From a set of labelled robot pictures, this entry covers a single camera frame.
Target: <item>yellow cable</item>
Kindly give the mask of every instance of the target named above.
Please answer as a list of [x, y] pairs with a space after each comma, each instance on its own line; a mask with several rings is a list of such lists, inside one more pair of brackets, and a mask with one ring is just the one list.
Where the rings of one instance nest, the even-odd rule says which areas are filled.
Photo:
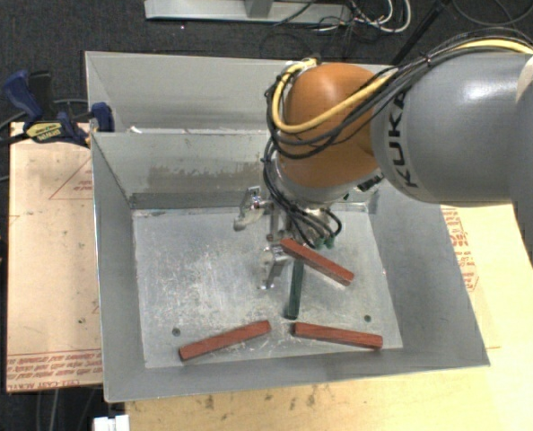
[[331, 109], [328, 109], [327, 111], [321, 113], [314, 119], [310, 119], [309, 121], [305, 121], [304, 123], [301, 123], [299, 125], [287, 125], [281, 120], [280, 113], [278, 110], [278, 104], [281, 99], [281, 96], [283, 94], [284, 85], [287, 81], [286, 75], [291, 75], [294, 72], [298, 70], [302, 70], [302, 67], [300, 65], [293, 66], [290, 69], [286, 70], [284, 74], [282, 75], [282, 78], [278, 85], [275, 88], [275, 92], [273, 93], [273, 109], [272, 109], [272, 116], [273, 121], [275, 123], [275, 126], [279, 128], [281, 131], [287, 133], [287, 134], [298, 134], [303, 131], [308, 131], [310, 129], [315, 128], [316, 126], [320, 125], [321, 123], [325, 122], [327, 119], [330, 119], [331, 117], [335, 116], [337, 113], [345, 110], [346, 108], [354, 105], [358, 101], [363, 101], [368, 96], [373, 94], [377, 89], [379, 89], [383, 84], [385, 84], [388, 79], [393, 75], [387, 75], [383, 78], [378, 78], [371, 84], [369, 84], [366, 88], [363, 90], [360, 90], [353, 94], [352, 96], [349, 96], [344, 101], [340, 102], [339, 104], [335, 105]]
[[510, 51], [515, 51], [517, 53], [523, 54], [533, 54], [533, 49], [518, 43], [516, 41], [508, 40], [480, 40], [480, 41], [468, 41], [459, 47], [454, 49], [463, 49], [463, 48], [478, 48], [478, 47], [491, 47], [491, 48], [506, 48]]
[[[456, 49], [465, 49], [465, 48], [480, 48], [480, 47], [490, 47], [490, 48], [506, 48], [511, 51], [523, 54], [533, 54], [533, 49], [515, 41], [508, 40], [479, 40], [479, 41], [468, 41], [463, 45], [455, 47]], [[273, 93], [273, 102], [272, 102], [272, 117], [275, 126], [281, 131], [287, 134], [299, 134], [304, 131], [311, 130], [320, 124], [324, 123], [326, 120], [334, 117], [337, 113], [345, 110], [348, 107], [353, 106], [358, 101], [363, 101], [368, 96], [376, 92], [383, 84], [385, 84], [391, 77], [396, 73], [390, 73], [382, 78], [377, 78], [374, 82], [369, 84], [366, 88], [357, 91], [352, 96], [349, 96], [344, 101], [338, 103], [331, 109], [321, 113], [317, 117], [305, 121], [297, 125], [288, 125], [284, 123], [280, 117], [279, 113], [279, 102], [283, 95], [284, 88], [289, 80], [289, 76], [294, 75], [294, 73], [303, 70], [304, 68], [315, 66], [317, 64], [316, 59], [305, 59], [304, 61], [290, 66], [284, 71], [281, 75], [281, 79], [276, 85], [275, 92]]]

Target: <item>metal bracket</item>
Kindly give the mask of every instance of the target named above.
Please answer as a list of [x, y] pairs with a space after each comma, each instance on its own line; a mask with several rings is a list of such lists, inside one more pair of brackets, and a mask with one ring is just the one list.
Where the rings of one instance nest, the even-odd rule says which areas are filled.
[[234, 220], [232, 228], [235, 232], [244, 230], [247, 225], [254, 224], [265, 213], [265, 209], [272, 202], [264, 201], [260, 197], [260, 187], [248, 187], [239, 206], [239, 216]]
[[283, 273], [284, 266], [289, 261], [290, 256], [284, 253], [283, 248], [277, 244], [265, 247], [260, 255], [262, 268], [265, 274], [260, 285], [261, 289], [272, 289], [275, 287], [275, 278]]

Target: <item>scratched metal surface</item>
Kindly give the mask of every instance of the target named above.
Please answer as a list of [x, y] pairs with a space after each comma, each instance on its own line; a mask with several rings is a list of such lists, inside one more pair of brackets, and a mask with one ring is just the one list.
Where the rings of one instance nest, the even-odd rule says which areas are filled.
[[[343, 205], [344, 231], [321, 253], [351, 269], [341, 286], [305, 268], [297, 321], [363, 330], [384, 338], [384, 349], [402, 347], [387, 280], [364, 205]], [[259, 253], [267, 246], [268, 218], [234, 232], [236, 209], [136, 210], [136, 274], [144, 359], [148, 368], [184, 365], [178, 348], [237, 326], [269, 320], [272, 332], [216, 351], [190, 364], [306, 356], [362, 350], [290, 334], [284, 318], [292, 265], [275, 288], [259, 288]]]

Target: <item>black carpet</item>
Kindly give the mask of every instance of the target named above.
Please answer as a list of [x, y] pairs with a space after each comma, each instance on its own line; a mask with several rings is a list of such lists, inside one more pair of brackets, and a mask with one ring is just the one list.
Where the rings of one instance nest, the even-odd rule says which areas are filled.
[[[144, 0], [0, 0], [0, 122], [17, 112], [1, 88], [6, 77], [18, 69], [49, 70], [58, 98], [85, 99], [83, 53], [87, 50], [279, 59], [297, 59], [318, 52], [325, 60], [388, 64], [435, 1], [410, 0], [413, 22], [409, 30], [378, 36], [374, 30], [352, 33], [345, 29], [320, 35], [293, 24], [274, 28], [264, 23], [243, 22], [147, 22]], [[457, 1], [465, 12], [479, 20], [508, 19], [504, 9], [492, 0]], [[533, 2], [499, 1], [514, 19], [526, 13]], [[408, 58], [419, 56], [461, 32], [480, 27], [450, 8], [424, 34]], [[516, 28], [533, 39], [533, 8], [516, 23]], [[8, 173], [8, 165], [8, 152], [2, 149], [0, 177]], [[8, 189], [7, 182], [0, 183], [0, 230], [4, 237]], [[53, 392], [41, 395], [4, 392], [5, 283], [3, 267], [0, 270], [0, 429], [37, 429], [38, 402], [41, 426], [47, 429]], [[87, 415], [109, 413], [100, 391], [84, 388], [61, 391], [56, 429], [76, 429], [88, 401]]]

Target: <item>gray metal tray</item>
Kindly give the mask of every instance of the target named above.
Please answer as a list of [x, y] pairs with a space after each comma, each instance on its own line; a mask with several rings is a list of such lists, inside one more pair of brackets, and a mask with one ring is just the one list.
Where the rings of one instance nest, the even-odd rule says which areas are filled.
[[[268, 219], [232, 230], [244, 190], [261, 182], [266, 140], [252, 130], [93, 136], [106, 400], [487, 365], [440, 207], [387, 182], [370, 201], [335, 207], [345, 228], [324, 253], [355, 279], [342, 287], [309, 271], [299, 318], [379, 333], [384, 348], [289, 334], [289, 270], [258, 289]], [[267, 336], [180, 362], [179, 346], [260, 319]]]

